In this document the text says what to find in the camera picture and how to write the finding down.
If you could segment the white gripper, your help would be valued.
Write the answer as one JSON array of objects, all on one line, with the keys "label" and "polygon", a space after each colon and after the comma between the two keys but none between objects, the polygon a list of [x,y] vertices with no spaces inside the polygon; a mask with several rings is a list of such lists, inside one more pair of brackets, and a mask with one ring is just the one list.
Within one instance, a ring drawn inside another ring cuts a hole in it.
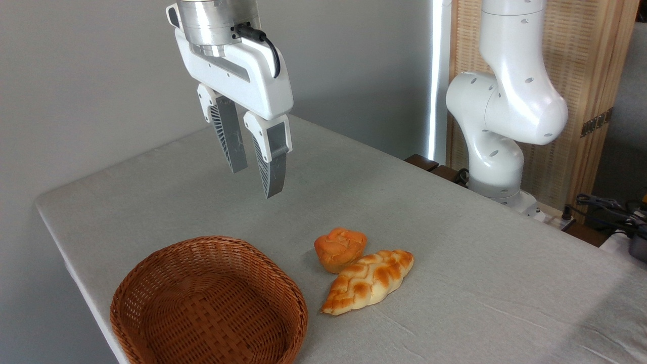
[{"label": "white gripper", "polygon": [[248,166],[236,103],[250,110],[244,123],[252,134],[265,196],[281,193],[287,154],[293,150],[289,119],[284,114],[294,106],[283,56],[279,55],[280,71],[275,77],[273,53],[265,43],[244,38],[225,44],[224,56],[204,56],[196,53],[196,46],[179,28],[175,38],[189,75],[200,82],[197,94],[204,120],[215,129],[232,173]]}]

